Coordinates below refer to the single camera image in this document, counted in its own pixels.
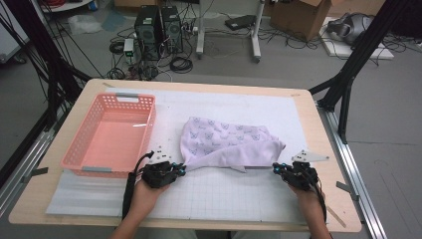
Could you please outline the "black computer tower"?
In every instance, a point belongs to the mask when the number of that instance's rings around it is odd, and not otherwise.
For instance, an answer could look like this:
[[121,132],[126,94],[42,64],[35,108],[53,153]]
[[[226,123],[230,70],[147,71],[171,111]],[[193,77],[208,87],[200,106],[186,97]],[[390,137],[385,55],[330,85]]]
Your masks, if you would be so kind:
[[171,54],[182,53],[181,21],[177,7],[163,6],[161,8],[161,16],[167,52]]
[[163,40],[159,8],[156,5],[142,5],[134,23],[134,30],[142,58],[158,60],[158,48]]

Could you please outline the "thin wooden stick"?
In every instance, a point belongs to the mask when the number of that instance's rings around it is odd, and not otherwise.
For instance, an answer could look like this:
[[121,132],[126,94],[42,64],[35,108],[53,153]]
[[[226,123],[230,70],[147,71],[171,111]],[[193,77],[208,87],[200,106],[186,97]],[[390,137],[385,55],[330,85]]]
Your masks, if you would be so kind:
[[345,222],[335,213],[333,209],[329,206],[326,207],[326,210],[331,214],[331,216],[343,227],[346,228]]

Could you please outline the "white round table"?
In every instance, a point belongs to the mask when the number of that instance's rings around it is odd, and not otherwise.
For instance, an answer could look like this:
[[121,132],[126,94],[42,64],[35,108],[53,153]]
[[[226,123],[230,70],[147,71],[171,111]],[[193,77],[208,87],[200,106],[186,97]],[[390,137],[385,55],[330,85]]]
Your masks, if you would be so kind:
[[71,2],[70,0],[66,0],[66,2],[61,6],[50,7],[50,6],[40,5],[40,8],[44,13],[63,12],[63,11],[69,11],[69,10],[73,10],[73,9],[83,7],[83,6],[88,6],[93,1],[94,0],[82,0],[81,2]]

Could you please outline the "pink plastic basket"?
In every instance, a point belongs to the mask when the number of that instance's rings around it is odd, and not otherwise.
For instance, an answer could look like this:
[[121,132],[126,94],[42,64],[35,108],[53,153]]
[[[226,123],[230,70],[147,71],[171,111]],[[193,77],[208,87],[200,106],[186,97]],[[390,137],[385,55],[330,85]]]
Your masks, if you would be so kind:
[[61,167],[82,176],[127,176],[148,151],[155,116],[153,95],[96,95]]

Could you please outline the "person's right hand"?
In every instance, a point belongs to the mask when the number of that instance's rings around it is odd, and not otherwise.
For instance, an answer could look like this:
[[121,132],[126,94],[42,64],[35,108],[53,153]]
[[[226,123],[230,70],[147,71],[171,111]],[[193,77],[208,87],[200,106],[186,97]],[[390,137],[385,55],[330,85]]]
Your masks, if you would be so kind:
[[319,198],[314,191],[304,191],[291,186],[296,195],[300,210],[305,218],[323,218],[322,207]]

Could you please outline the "grey metal bracket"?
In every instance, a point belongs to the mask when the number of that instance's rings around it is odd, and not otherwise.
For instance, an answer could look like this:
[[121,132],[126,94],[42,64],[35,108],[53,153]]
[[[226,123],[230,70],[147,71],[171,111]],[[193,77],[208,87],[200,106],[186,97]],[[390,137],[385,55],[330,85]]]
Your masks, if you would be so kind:
[[350,195],[351,200],[353,200],[353,201],[358,201],[359,200],[359,195],[355,193],[354,189],[351,186],[349,186],[349,185],[347,185],[345,183],[342,183],[340,181],[337,181],[336,184],[335,184],[335,186],[337,188],[339,188],[339,189],[347,192]]
[[28,183],[32,177],[37,175],[46,174],[49,171],[49,167],[42,167],[31,170],[27,175],[22,176],[21,183]]

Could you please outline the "white metal stand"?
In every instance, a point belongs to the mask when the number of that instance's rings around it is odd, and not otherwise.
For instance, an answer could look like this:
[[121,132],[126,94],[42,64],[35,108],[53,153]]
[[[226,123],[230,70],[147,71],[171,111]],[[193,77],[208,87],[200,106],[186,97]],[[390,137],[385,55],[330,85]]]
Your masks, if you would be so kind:
[[[202,59],[204,55],[204,44],[205,44],[205,26],[204,26],[204,16],[207,12],[207,8],[204,5],[204,2],[208,0],[199,0],[199,14],[198,14],[198,32],[197,32],[197,42],[196,42],[196,56],[199,60]],[[212,6],[214,0],[210,0],[210,6]],[[252,43],[253,51],[253,61],[259,63],[261,61],[261,48],[259,43],[259,30],[261,25],[261,20],[265,8],[265,0],[257,0],[257,12],[255,14],[255,23],[252,26],[249,37]]]

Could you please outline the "clear plastic bag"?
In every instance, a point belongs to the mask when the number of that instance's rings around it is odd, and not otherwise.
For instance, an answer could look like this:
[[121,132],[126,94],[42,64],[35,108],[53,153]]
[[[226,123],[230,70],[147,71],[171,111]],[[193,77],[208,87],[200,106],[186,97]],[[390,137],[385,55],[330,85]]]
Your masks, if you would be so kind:
[[97,19],[90,15],[72,16],[68,19],[68,23],[73,35],[96,33],[102,29]]

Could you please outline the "small white device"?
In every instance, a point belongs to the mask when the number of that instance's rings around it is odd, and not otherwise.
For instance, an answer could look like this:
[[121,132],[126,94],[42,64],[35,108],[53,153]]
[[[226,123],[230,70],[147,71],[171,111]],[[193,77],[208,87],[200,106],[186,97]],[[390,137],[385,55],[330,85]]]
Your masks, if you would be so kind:
[[124,55],[125,55],[126,62],[129,65],[132,65],[135,61],[135,58],[134,58],[134,41],[132,39],[125,39],[124,40],[123,52],[124,52]]

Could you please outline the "white printed towel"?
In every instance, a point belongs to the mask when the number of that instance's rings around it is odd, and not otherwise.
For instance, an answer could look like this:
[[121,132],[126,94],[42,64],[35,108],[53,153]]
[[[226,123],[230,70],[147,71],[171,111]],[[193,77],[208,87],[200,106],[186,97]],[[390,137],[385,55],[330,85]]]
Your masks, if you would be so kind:
[[265,126],[242,125],[191,117],[184,125],[180,150],[187,170],[201,167],[268,167],[286,145]]

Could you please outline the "grey rounded appliance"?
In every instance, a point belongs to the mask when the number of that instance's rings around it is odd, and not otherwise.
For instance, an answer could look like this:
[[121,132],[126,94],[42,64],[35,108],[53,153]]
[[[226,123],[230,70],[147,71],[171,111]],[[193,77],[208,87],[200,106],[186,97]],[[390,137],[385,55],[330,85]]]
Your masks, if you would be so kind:
[[345,13],[342,17],[329,21],[326,31],[334,33],[344,43],[352,46],[369,28],[373,18],[362,13]]

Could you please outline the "cardboard box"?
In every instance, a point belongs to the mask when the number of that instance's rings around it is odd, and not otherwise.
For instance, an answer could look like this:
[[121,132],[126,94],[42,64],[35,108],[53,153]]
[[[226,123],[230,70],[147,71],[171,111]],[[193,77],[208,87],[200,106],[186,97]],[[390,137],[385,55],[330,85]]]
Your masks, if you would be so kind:
[[331,0],[278,0],[270,25],[278,30],[310,41],[316,37],[331,7]]

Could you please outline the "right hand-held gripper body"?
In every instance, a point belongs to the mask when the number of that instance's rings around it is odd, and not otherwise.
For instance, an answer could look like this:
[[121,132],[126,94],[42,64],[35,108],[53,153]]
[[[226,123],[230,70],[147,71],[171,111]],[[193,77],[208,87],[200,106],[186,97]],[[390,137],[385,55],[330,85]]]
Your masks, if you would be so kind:
[[317,170],[312,162],[328,160],[328,156],[302,150],[292,157],[292,170],[286,170],[282,180],[287,184],[308,191],[318,183]]

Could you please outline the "person's left hand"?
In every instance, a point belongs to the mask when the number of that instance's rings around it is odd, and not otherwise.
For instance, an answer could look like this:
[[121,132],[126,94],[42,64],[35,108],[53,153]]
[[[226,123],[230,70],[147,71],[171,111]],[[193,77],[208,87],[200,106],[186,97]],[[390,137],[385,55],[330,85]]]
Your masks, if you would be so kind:
[[169,188],[169,185],[160,188],[151,188],[140,180],[134,188],[130,211],[137,214],[149,214],[154,208],[159,196]]

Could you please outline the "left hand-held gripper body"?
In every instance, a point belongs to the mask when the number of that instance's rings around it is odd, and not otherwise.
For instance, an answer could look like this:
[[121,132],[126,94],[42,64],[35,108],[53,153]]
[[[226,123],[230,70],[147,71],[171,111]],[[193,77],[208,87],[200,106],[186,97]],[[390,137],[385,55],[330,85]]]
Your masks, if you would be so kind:
[[174,163],[162,161],[146,164],[141,169],[141,179],[151,188],[161,188],[176,180]]

